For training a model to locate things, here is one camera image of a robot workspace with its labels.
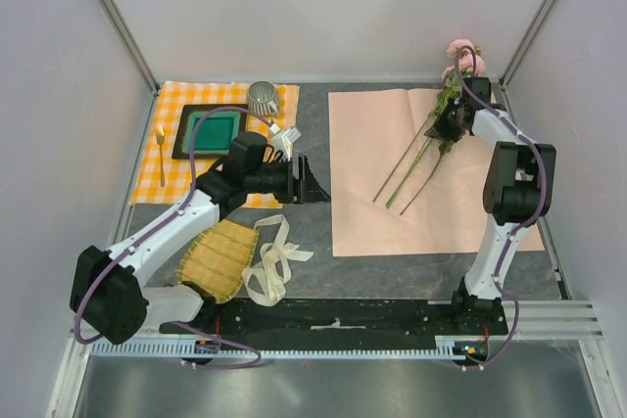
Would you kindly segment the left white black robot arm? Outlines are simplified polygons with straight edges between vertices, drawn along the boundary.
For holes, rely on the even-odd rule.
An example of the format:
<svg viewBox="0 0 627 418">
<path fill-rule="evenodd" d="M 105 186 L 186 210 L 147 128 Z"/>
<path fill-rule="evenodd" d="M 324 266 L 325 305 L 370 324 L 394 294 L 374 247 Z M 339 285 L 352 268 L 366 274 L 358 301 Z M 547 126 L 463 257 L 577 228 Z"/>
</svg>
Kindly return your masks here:
<svg viewBox="0 0 627 418">
<path fill-rule="evenodd" d="M 131 339 L 145 324 L 182 322 L 204 333 L 215 322 L 215 300 L 185 282 L 149 288 L 148 280 L 179 249 L 242 207 L 251 194 L 271 194 L 281 204 L 328 203 L 306 156 L 265 160 L 263 135 L 245 131 L 226 155 L 197 176 L 167 211 L 127 239 L 100 250 L 86 248 L 76 262 L 70 295 L 74 323 L 93 327 L 113 345 Z"/>
</svg>

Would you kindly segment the cream rose stem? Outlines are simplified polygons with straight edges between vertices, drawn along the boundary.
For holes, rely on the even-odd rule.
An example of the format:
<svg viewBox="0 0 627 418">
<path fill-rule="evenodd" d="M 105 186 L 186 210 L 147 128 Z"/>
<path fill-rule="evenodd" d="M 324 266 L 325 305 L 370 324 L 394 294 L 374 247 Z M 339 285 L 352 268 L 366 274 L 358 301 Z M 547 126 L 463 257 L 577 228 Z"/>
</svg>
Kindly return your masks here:
<svg viewBox="0 0 627 418">
<path fill-rule="evenodd" d="M 403 162 L 403 160 L 410 154 L 410 152 L 412 151 L 412 149 L 415 147 L 415 144 L 417 141 L 420 141 L 421 144 L 418 146 L 418 148 L 415 150 L 415 153 L 412 156 L 410 165 L 408 166 L 408 168 L 406 169 L 405 173 L 403 174 L 403 177 L 401 178 L 400 182 L 398 183 L 398 185 L 396 186 L 396 188 L 394 189 L 394 191 L 392 192 L 392 194 L 388 197 L 386 203 L 385 203 L 385 208 L 386 209 L 390 209 L 392 207 L 392 205 L 396 202 L 398 196 L 401 194 L 401 192 L 403 191 L 404 187 L 406 186 L 407 182 L 409 181 L 410 177 L 414 174 L 414 172 L 416 171 L 417 167 L 419 166 L 419 164 L 421 163 L 421 161 L 423 160 L 423 158 L 426 156 L 426 154 L 434 147 L 437 146 L 438 148 L 438 141 L 437 139 L 432 139 L 432 138 L 428 138 L 424 135 L 425 131 L 432 126 L 434 120 L 436 119 L 436 117 L 430 117 L 429 113 L 431 112 L 429 111 L 426 115 L 426 119 L 424 120 L 424 122 L 422 123 L 422 125 L 418 128 L 418 130 L 416 131 L 416 133 L 414 134 L 414 136 L 412 137 L 412 140 L 410 141 L 410 143 L 408 144 L 407 148 L 404 150 L 403 154 L 401 155 L 401 157 L 399 158 L 399 160 L 397 161 L 397 163 L 395 164 L 395 166 L 393 167 L 393 169 L 391 170 L 391 172 L 388 174 L 388 176 L 386 177 L 386 180 L 384 181 L 384 183 L 382 184 L 382 186 L 380 187 L 380 189 L 378 190 L 378 193 L 375 195 L 375 197 L 378 197 L 380 195 L 380 193 L 383 191 L 383 189 L 385 188 L 385 186 L 387 185 L 387 183 L 391 180 L 391 178 L 394 176 L 394 173 L 396 172 L 396 170 L 399 168 L 399 166 L 401 165 L 401 163 Z M 439 166 L 441 165 L 444 157 L 447 154 L 440 154 L 438 151 L 438 158 L 435 161 L 435 163 L 432 165 L 431 170 L 428 174 L 428 176 L 424 179 L 423 183 L 421 184 L 421 186 L 419 187 L 419 189 L 414 193 L 414 195 L 411 197 L 410 201 L 405 205 L 405 207 L 401 210 L 401 215 L 403 215 L 407 209 L 411 206 L 411 204 L 415 201 L 415 199 L 422 193 L 422 191 L 424 190 L 424 188 L 427 186 L 427 184 L 431 181 L 431 179 L 435 176 L 436 171 L 438 170 Z"/>
</svg>

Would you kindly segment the pink rose stem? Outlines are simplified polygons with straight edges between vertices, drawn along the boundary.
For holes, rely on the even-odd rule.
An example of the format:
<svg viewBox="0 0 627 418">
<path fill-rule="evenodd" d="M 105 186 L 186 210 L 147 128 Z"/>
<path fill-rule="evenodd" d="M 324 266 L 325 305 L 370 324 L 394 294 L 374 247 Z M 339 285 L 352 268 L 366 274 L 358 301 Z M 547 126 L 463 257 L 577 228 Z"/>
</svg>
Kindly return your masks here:
<svg viewBox="0 0 627 418">
<path fill-rule="evenodd" d="M 437 118 L 444 116 L 445 107 L 461 97 L 461 83 L 464 78 L 476 76 L 481 77 L 485 75 L 486 66 L 484 60 L 481 58 L 480 53 L 481 50 L 478 46 L 470 46 L 469 44 L 461 43 L 451 45 L 447 50 L 447 56 L 453 61 L 453 63 L 443 70 L 441 75 L 443 86 L 442 90 L 437 94 L 436 104 L 427 114 L 427 118 L 419 127 L 418 131 L 416 132 L 416 134 L 412 138 L 412 141 L 406 149 L 407 154 L 417 138 L 423 137 L 423 142 L 416 151 L 416 154 L 411 161 L 409 168 L 406 170 L 406 173 L 404 174 L 401 182 L 395 189 L 394 194 L 388 199 L 386 203 L 388 209 L 392 206 L 394 198 L 400 195 L 401 191 L 408 183 L 410 177 L 413 176 L 418 170 L 418 167 L 420 166 L 424 158 L 432 151 L 434 147 L 437 147 L 437 159 L 433 162 L 433 165 L 428 175 L 424 178 L 420 187 L 415 191 L 411 199 L 400 211 L 400 215 L 404 215 L 412 206 L 414 201 L 421 195 L 423 190 L 429 185 L 436 172 L 439 170 L 442 161 L 455 145 L 455 140 L 431 136 L 431 134 L 427 131 L 427 125 L 434 125 Z"/>
<path fill-rule="evenodd" d="M 436 105 L 429 113 L 430 117 L 437 117 L 451 99 L 460 96 L 462 90 L 460 77 L 483 76 L 486 72 L 481 48 L 475 46 L 469 39 L 452 41 L 446 53 L 451 64 L 441 74 L 442 90 L 437 94 Z"/>
</svg>

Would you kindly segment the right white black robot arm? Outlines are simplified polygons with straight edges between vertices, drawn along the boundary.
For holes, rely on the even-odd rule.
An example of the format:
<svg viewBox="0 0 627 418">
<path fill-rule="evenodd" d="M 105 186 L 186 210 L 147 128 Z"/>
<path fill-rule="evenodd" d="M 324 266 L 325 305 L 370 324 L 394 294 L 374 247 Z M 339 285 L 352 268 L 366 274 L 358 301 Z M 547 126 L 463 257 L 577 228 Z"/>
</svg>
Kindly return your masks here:
<svg viewBox="0 0 627 418">
<path fill-rule="evenodd" d="M 486 229 L 475 260 L 453 293 L 448 317 L 460 333 L 504 335 L 503 283 L 520 243 L 551 206 L 556 149 L 526 136 L 507 111 L 488 102 L 488 78 L 469 76 L 461 86 L 461 95 L 448 101 L 425 136 L 439 142 L 444 157 L 470 134 L 492 150 L 492 157 L 482 193 Z"/>
</svg>

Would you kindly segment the pink wrapping paper sheet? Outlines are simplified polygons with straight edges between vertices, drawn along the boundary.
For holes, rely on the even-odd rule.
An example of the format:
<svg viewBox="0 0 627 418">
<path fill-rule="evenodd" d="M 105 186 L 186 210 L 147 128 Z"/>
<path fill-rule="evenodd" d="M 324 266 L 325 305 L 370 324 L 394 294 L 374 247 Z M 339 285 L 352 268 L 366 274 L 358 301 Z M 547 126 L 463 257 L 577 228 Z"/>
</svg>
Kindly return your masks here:
<svg viewBox="0 0 627 418">
<path fill-rule="evenodd" d="M 437 159 L 424 158 L 396 202 L 385 208 L 417 141 L 378 197 L 412 137 L 436 104 L 435 89 L 333 92 L 328 96 L 332 244 L 336 256 L 475 253 L 486 227 L 483 187 L 492 157 L 480 139 L 456 143 L 404 215 Z"/>
</svg>

